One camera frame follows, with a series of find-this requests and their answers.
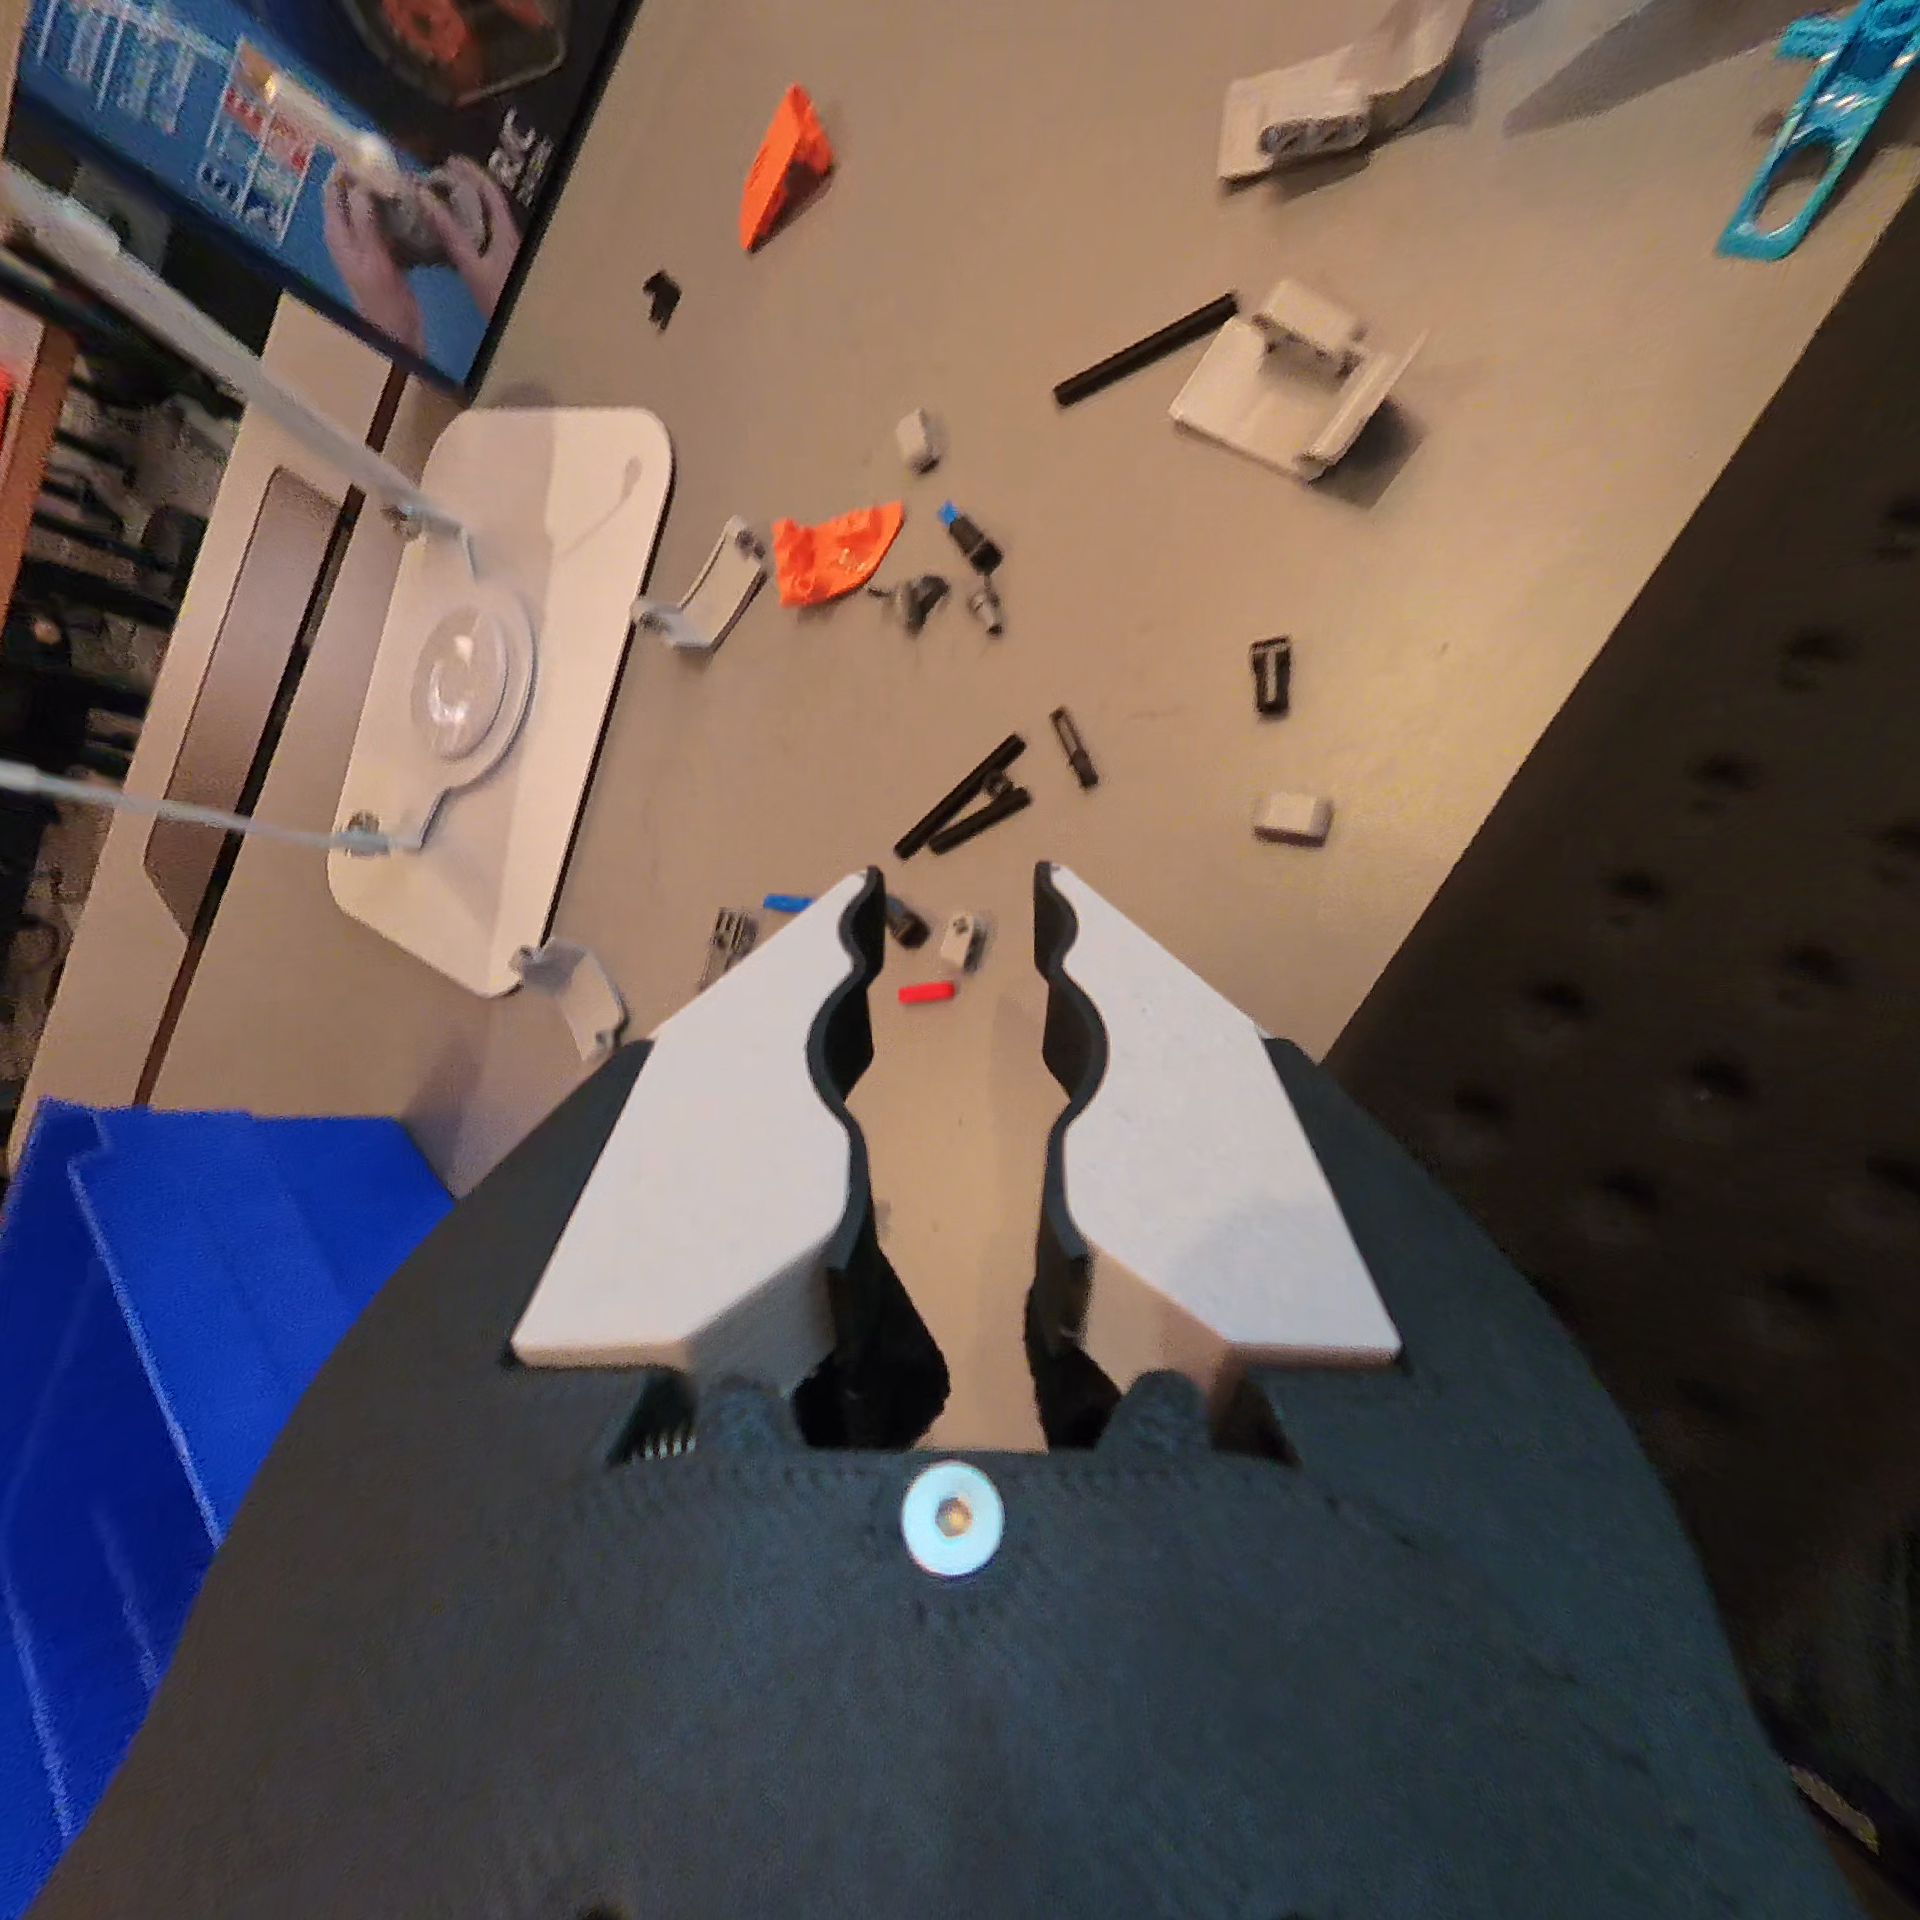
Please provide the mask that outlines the black dimpled foam mat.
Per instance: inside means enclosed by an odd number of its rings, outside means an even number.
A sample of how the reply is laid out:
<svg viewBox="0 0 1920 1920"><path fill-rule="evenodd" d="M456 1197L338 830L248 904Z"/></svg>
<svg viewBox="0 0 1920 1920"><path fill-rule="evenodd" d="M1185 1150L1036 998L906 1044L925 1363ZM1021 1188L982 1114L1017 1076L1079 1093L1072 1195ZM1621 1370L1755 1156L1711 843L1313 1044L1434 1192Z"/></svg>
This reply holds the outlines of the black dimpled foam mat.
<svg viewBox="0 0 1920 1920"><path fill-rule="evenodd" d="M1902 1915L1917 996L1911 200L1329 1056L1582 1348Z"/></svg>

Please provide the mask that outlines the long black axle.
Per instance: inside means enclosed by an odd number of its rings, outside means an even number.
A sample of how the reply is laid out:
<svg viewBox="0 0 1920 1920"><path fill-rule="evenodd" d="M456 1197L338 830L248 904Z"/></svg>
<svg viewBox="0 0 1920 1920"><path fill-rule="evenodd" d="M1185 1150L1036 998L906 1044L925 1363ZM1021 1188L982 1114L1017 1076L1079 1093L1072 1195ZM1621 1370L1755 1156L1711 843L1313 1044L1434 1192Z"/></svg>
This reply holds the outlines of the long black axle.
<svg viewBox="0 0 1920 1920"><path fill-rule="evenodd" d="M1071 371L1055 383L1052 399L1059 409L1071 409L1091 397L1138 375L1186 348L1211 339L1239 317L1236 292L1224 292L1152 332L1096 358L1091 366Z"/></svg>

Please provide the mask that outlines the teal plastic separator tool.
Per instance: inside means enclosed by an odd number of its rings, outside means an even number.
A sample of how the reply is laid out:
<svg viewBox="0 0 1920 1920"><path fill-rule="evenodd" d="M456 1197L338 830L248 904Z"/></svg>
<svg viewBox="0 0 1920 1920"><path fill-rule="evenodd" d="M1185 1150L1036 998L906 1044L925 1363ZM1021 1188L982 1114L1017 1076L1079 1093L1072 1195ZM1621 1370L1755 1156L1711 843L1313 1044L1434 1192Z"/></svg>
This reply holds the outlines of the teal plastic separator tool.
<svg viewBox="0 0 1920 1920"><path fill-rule="evenodd" d="M1781 262L1808 237L1918 64L1918 3L1860 2L1787 24L1776 55L1808 66L1722 227L1724 257Z"/></svg>

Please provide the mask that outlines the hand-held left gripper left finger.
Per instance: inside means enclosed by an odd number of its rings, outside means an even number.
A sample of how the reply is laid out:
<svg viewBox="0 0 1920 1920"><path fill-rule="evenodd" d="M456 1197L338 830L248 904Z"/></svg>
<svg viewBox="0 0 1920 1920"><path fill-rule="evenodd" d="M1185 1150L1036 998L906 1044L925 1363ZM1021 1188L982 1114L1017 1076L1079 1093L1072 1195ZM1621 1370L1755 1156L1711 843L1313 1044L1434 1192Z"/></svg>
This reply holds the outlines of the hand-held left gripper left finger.
<svg viewBox="0 0 1920 1920"><path fill-rule="evenodd" d="M663 1368L791 1393L834 1348L831 1248L861 1173L828 1026L885 956L844 876L664 1020L513 1334L527 1370Z"/></svg>

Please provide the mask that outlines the white book stand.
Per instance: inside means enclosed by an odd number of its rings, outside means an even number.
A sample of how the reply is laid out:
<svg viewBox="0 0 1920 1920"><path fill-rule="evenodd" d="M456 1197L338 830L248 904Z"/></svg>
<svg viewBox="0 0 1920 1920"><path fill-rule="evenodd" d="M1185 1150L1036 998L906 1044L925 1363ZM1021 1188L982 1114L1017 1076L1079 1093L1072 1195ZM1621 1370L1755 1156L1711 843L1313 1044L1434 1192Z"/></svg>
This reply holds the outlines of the white book stand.
<svg viewBox="0 0 1920 1920"><path fill-rule="evenodd" d="M348 917L470 996L532 981L675 483L639 405L481 405L420 479L337 423L123 249L4 163L10 226L396 521L396 579L329 852Z"/></svg>

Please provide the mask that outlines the toy vehicle product box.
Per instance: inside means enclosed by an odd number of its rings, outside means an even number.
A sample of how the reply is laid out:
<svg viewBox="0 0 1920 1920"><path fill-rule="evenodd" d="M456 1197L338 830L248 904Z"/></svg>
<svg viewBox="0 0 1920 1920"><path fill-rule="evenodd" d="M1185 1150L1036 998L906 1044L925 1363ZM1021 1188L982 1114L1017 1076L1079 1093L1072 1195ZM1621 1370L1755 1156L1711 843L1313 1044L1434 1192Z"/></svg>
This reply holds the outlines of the toy vehicle product box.
<svg viewBox="0 0 1920 1920"><path fill-rule="evenodd" d="M637 2L35 2L15 102L396 366L470 395Z"/></svg>

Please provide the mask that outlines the orange curved brick piece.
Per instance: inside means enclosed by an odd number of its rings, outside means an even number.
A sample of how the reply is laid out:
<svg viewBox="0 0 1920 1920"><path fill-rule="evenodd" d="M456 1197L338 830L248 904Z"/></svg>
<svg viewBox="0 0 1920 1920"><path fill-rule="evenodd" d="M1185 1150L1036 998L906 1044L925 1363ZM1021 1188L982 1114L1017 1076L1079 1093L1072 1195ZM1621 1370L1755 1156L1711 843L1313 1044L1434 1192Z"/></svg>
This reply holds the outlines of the orange curved brick piece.
<svg viewBox="0 0 1920 1920"><path fill-rule="evenodd" d="M763 248L837 165L828 127L805 83L791 83L772 112L741 188L737 237Z"/></svg>

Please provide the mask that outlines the blue plastic storage bin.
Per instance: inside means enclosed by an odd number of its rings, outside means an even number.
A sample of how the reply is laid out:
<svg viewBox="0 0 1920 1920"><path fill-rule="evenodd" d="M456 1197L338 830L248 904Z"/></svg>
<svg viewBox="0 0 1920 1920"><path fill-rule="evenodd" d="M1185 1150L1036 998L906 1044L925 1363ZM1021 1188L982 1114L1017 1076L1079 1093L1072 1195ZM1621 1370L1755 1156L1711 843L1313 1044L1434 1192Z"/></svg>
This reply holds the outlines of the blue plastic storage bin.
<svg viewBox="0 0 1920 1920"><path fill-rule="evenodd" d="M268 1451L452 1209L396 1115L42 1100L3 1233L3 1911L81 1836Z"/></svg>

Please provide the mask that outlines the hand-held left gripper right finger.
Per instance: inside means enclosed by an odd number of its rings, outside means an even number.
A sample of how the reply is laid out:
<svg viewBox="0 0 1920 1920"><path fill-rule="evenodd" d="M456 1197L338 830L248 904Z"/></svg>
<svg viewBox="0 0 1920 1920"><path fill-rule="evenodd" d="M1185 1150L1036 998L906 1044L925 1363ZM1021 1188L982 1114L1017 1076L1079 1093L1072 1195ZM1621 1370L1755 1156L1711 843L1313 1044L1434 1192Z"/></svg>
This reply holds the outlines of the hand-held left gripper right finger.
<svg viewBox="0 0 1920 1920"><path fill-rule="evenodd" d="M1085 876L1033 876L1044 1151L1036 1381L1117 1397L1151 1373L1224 1405L1248 1371L1405 1352L1271 1036Z"/></svg>

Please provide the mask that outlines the orange pin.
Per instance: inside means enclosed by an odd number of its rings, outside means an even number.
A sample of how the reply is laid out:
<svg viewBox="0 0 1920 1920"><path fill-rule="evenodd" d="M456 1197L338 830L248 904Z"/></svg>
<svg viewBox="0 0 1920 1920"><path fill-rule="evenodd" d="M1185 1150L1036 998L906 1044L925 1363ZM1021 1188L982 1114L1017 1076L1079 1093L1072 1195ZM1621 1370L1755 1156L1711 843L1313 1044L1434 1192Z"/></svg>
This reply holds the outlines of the orange pin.
<svg viewBox="0 0 1920 1920"><path fill-rule="evenodd" d="M902 526L898 497L820 521L776 516L771 533L780 604L812 609L863 592L900 540Z"/></svg>

